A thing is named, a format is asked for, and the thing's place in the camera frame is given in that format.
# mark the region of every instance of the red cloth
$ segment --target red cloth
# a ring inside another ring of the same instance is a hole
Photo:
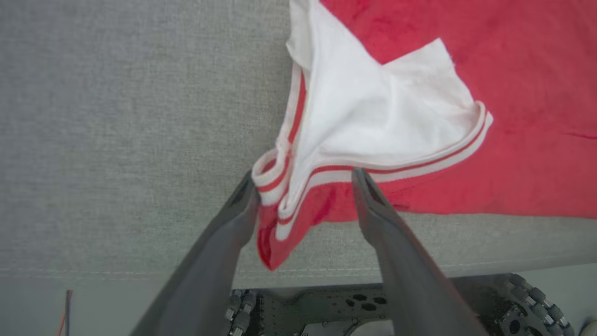
[[[380,184],[397,210],[597,218],[597,2],[323,3],[380,63],[441,38],[472,96],[494,116],[464,162]],[[311,189],[284,241],[275,238],[277,219],[276,206],[261,208],[258,245],[270,269],[311,225],[356,220],[352,187]]]

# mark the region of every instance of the garment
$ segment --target garment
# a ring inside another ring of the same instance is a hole
[[[264,263],[356,219],[352,166],[397,210],[597,217],[595,8],[291,1],[288,109],[253,168]]]

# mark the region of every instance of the orange wire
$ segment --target orange wire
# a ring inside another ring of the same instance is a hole
[[[72,298],[72,296],[73,296],[73,291],[70,291],[69,300],[70,300],[70,298]],[[60,328],[58,329],[58,334],[56,334],[56,336],[60,336],[60,334],[62,334],[62,327],[64,326],[65,317],[66,317],[66,309],[64,309],[64,311],[62,312],[62,320],[60,320]]]

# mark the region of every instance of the gray fabric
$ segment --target gray fabric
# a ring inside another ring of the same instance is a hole
[[[0,277],[163,282],[281,124],[286,1],[0,0]],[[596,262],[593,221],[406,215],[449,275]],[[352,224],[235,286],[379,281]]]

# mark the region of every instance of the wire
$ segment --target wire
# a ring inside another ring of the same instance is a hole
[[[62,334],[62,327],[64,326],[65,320],[66,320],[66,330],[64,331],[64,333],[66,335],[69,334],[70,298],[72,296],[73,296],[73,291],[71,291],[71,290],[66,291],[66,304],[64,307],[64,312],[62,313],[62,319],[60,320],[60,327],[58,328],[58,334],[56,334],[56,336],[60,336]]]

